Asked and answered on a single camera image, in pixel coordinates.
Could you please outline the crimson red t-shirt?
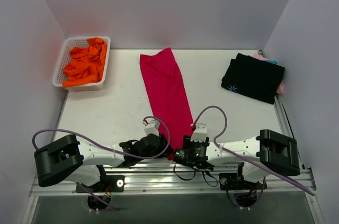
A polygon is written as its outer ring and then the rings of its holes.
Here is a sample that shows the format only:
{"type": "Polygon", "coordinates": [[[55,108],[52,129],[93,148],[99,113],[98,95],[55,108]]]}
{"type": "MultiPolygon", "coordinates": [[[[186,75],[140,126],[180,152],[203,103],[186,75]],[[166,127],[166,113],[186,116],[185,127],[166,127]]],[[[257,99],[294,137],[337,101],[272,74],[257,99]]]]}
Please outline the crimson red t-shirt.
{"type": "Polygon", "coordinates": [[[184,81],[171,48],[155,55],[141,54],[140,71],[153,116],[170,132],[170,147],[182,148],[184,136],[191,135],[193,123],[184,81]]]}

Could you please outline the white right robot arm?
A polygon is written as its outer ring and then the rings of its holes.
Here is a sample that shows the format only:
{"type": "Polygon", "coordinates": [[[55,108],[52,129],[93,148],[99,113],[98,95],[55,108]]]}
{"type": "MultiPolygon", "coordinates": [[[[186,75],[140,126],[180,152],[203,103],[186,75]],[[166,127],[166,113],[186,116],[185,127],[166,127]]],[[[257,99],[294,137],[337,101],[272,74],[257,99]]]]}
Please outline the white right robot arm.
{"type": "Polygon", "coordinates": [[[258,136],[226,143],[214,143],[209,138],[193,141],[185,136],[183,147],[174,152],[173,162],[204,171],[237,163],[235,182],[244,189],[273,173],[284,177],[300,175],[297,141],[268,129],[261,130],[258,136]]]}

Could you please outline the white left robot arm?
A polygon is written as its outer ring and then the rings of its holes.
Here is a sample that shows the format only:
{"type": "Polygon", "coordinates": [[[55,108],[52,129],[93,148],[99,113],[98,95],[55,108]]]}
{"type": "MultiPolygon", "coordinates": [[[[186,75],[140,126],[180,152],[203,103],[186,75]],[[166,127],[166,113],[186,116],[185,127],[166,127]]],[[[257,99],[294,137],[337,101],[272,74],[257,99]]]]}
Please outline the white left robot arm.
{"type": "Polygon", "coordinates": [[[103,166],[131,167],[147,158],[166,158],[173,153],[165,135],[148,134],[140,140],[129,140],[114,146],[81,142],[73,134],[38,148],[34,153],[40,187],[62,181],[80,182],[95,192],[106,188],[103,166]]]}

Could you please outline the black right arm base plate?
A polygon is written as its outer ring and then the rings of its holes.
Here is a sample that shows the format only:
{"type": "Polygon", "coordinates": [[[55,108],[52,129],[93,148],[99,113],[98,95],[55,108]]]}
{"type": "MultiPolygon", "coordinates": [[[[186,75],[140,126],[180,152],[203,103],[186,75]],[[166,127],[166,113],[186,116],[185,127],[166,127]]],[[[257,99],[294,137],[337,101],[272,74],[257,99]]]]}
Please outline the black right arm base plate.
{"type": "Polygon", "coordinates": [[[253,183],[244,180],[243,175],[237,173],[220,173],[219,174],[220,189],[226,190],[251,190],[251,189],[267,189],[267,185],[260,182],[253,183]]]}

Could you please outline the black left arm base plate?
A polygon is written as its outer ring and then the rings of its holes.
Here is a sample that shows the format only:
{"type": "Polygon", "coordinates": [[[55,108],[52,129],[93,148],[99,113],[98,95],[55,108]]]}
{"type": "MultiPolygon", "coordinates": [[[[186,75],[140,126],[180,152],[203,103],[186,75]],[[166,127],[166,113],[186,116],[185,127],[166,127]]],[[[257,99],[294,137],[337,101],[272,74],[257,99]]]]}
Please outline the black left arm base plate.
{"type": "Polygon", "coordinates": [[[113,192],[120,193],[124,190],[123,175],[96,175],[84,176],[75,179],[92,193],[113,192]]]}

